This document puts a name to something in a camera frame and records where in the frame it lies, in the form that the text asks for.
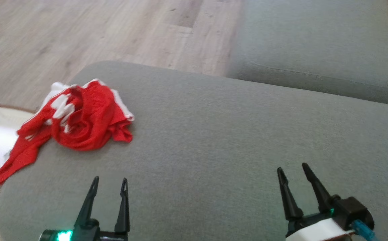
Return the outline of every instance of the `gray upholstered surface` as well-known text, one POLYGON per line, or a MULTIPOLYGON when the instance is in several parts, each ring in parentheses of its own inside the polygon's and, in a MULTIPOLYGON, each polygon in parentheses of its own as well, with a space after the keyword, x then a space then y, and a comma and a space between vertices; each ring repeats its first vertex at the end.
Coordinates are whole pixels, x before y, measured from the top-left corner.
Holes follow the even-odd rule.
POLYGON ((49 141, 0 192, 0 232, 34 241, 70 229, 94 176, 93 217, 112 230, 123 177, 131 241, 284 240, 276 169, 306 214, 317 203, 301 163, 332 194, 354 195, 388 240, 388 105, 235 79, 100 62, 100 78, 135 114, 129 144, 76 152, 49 141))
POLYGON ((388 0, 246 0, 228 77, 388 103, 388 0))

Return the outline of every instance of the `gray ottoman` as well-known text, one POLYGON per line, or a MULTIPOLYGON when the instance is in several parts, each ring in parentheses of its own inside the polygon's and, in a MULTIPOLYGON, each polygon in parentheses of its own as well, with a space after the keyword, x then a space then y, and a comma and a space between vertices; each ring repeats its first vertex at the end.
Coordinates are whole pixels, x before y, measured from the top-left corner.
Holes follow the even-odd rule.
POLYGON ((388 0, 246 0, 230 78, 388 103, 388 0))
POLYGON ((388 240, 388 105, 118 62, 93 64, 73 83, 93 78, 135 114, 133 142, 90 152, 46 143, 2 187, 5 240, 71 229, 96 175, 92 217, 103 230, 113 230, 128 179, 131 241, 284 240, 278 167, 304 212, 317 212, 302 162, 330 193, 363 202, 388 240))

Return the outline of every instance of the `gray fabric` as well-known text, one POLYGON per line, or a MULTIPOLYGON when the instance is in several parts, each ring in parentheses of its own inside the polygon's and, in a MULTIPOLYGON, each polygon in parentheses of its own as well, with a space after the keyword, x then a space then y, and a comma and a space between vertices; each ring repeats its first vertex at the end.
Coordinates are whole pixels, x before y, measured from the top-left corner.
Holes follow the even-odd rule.
POLYGON ((247 0, 227 76, 388 103, 387 0, 247 0))
POLYGON ((133 142, 77 152, 50 140, 2 187, 5 240, 70 229, 96 175, 92 216, 103 230, 113 230, 128 178, 131 241, 284 240, 278 167, 304 212, 317 212, 302 162, 330 193, 363 202, 388 240, 388 105, 118 62, 73 82, 93 78, 135 114, 133 142))

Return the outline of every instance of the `red cloth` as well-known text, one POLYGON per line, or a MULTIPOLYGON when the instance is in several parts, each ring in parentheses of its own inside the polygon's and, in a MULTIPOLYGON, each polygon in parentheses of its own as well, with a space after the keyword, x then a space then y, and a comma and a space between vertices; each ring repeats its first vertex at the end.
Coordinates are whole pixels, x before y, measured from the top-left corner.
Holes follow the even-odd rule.
POLYGON ((97 79, 84 87, 67 87, 46 101, 18 130, 19 137, 10 157, 0 168, 0 184, 34 163, 39 148, 51 137, 77 151, 99 149, 111 136, 115 141, 131 142, 133 139, 127 127, 134 116, 122 103, 118 92, 97 79))

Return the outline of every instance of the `gray cushion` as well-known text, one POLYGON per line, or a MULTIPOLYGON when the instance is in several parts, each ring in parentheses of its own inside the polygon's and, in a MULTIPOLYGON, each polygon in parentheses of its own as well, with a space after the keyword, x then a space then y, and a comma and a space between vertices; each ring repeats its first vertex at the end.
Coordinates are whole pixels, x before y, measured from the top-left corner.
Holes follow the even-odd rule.
POLYGON ((247 0, 228 77, 388 103, 388 0, 247 0))
POLYGON ((330 193, 363 202, 388 240, 388 105, 118 62, 73 82, 93 78, 135 114, 133 142, 78 152, 50 140, 2 187, 5 240, 70 229, 96 175, 92 216, 103 230, 113 230, 128 178, 131 241, 284 240, 278 167, 305 213, 317 212, 302 162, 330 193))

